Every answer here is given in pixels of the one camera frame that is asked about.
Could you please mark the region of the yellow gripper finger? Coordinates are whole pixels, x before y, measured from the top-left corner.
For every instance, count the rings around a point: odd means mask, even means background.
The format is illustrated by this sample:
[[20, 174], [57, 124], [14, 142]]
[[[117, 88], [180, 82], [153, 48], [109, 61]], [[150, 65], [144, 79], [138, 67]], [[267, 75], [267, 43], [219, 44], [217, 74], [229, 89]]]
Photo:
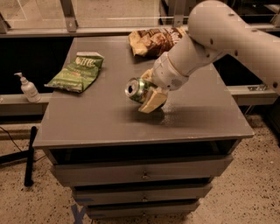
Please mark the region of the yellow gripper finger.
[[168, 97], [168, 91], [161, 87], [151, 87], [146, 95], [145, 101], [138, 109], [142, 113], [149, 114], [165, 104]]
[[149, 82], [153, 82], [152, 74], [153, 74], [153, 69], [151, 68], [151, 69], [146, 70], [146, 71], [140, 76], [140, 78], [143, 79], [143, 80], [149, 81]]

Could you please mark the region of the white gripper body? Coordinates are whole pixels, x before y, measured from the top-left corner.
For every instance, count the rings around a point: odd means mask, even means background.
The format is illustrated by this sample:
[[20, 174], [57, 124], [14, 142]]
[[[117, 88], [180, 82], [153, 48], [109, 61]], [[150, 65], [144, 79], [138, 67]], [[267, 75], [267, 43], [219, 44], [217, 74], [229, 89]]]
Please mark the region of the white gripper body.
[[187, 76], [183, 76], [174, 68], [167, 52], [155, 61], [151, 78], [156, 86], [169, 91], [178, 90], [189, 80]]

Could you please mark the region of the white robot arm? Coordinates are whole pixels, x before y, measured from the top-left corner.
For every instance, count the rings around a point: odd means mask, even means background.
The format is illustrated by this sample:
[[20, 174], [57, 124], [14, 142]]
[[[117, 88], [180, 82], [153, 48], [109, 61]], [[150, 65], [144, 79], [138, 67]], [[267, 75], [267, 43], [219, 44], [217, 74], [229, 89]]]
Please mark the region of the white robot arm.
[[154, 84], [139, 110], [150, 113], [170, 91], [181, 88], [197, 69], [229, 54], [280, 94], [280, 38], [246, 24], [217, 0], [197, 4], [188, 18], [188, 34], [164, 52], [142, 75]]

